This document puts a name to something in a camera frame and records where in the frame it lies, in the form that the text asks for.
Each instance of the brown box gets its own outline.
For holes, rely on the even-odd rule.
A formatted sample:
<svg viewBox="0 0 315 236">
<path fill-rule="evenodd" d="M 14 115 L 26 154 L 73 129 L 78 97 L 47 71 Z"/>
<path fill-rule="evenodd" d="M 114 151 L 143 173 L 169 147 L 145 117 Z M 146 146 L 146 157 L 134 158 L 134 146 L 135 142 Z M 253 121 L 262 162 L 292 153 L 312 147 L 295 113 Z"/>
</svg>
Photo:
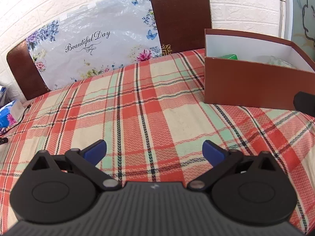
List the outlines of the brown box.
<svg viewBox="0 0 315 236">
<path fill-rule="evenodd" d="M 294 42 L 233 30 L 205 30 L 204 102 L 295 110 L 299 91 L 315 95 L 315 63 Z M 238 60 L 220 56 L 236 54 Z M 275 56 L 297 69 L 267 64 Z"/>
</svg>

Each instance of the pink flower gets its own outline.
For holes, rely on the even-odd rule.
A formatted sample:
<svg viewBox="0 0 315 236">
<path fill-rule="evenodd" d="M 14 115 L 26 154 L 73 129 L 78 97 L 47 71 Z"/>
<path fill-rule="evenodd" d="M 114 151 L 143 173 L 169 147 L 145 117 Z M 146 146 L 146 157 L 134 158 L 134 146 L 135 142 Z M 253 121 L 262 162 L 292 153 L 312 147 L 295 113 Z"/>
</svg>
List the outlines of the pink flower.
<svg viewBox="0 0 315 236">
<path fill-rule="evenodd" d="M 137 57 L 137 61 L 146 61 L 150 58 L 152 58 L 151 51 L 150 50 L 143 50 L 143 52 L 139 53 L 139 55 Z"/>
<path fill-rule="evenodd" d="M 9 122 L 9 126 L 11 126 L 12 124 L 16 123 L 16 120 L 14 120 L 12 114 L 10 114 L 10 113 L 7 115 L 7 120 Z"/>
<path fill-rule="evenodd" d="M 35 63 L 35 66 L 36 66 L 36 68 L 38 69 L 38 71 L 40 71 L 40 72 L 42 72 L 42 71 L 44 71 L 45 70 L 45 65 L 44 65 L 44 63 L 43 62 L 36 62 Z"/>
</svg>

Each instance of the red plaid blanket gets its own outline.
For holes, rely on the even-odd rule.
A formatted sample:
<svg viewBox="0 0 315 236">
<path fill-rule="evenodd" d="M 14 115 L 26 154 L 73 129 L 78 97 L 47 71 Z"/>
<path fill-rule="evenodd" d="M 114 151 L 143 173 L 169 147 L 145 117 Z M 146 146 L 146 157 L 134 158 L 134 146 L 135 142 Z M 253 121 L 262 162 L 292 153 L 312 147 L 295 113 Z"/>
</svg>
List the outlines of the red plaid blanket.
<svg viewBox="0 0 315 236">
<path fill-rule="evenodd" d="M 104 139 L 98 168 L 113 177 L 182 181 L 211 168 L 202 156 L 210 139 L 246 155 L 272 152 L 298 193 L 291 223 L 315 222 L 314 118 L 292 111 L 203 103 L 204 50 L 153 59 L 91 77 L 33 100 L 22 123 L 0 146 L 1 224 L 16 222 L 9 194 L 41 149 L 63 154 Z"/>
</svg>

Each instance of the black cable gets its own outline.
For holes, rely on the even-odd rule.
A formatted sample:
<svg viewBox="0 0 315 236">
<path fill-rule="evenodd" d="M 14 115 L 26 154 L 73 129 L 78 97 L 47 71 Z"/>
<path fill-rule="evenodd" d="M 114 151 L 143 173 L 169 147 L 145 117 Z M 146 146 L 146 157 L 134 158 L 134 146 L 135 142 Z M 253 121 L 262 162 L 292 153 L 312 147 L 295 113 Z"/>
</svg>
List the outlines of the black cable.
<svg viewBox="0 0 315 236">
<path fill-rule="evenodd" d="M 31 105 L 28 105 L 28 106 L 25 108 L 21 120 L 20 120 L 17 124 L 15 124 L 12 128 L 9 128 L 9 129 L 5 132 L 5 134 L 7 134 L 11 129 L 15 128 L 17 125 L 19 125 L 19 124 L 23 121 L 25 112 L 26 112 L 27 109 L 30 109 L 30 107 L 31 107 Z"/>
</svg>

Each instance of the gray ribbed panel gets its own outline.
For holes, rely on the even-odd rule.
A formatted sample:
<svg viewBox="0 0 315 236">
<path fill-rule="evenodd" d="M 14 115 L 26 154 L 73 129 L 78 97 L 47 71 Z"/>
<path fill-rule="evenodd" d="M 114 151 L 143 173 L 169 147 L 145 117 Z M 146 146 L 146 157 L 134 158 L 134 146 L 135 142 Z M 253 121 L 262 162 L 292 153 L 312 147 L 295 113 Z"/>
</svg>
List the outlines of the gray ribbed panel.
<svg viewBox="0 0 315 236">
<path fill-rule="evenodd" d="M 206 195 L 181 183 L 129 182 L 103 193 L 88 213 L 58 225 L 18 222 L 5 236 L 298 236 L 289 223 L 250 227 L 222 216 Z"/>
</svg>

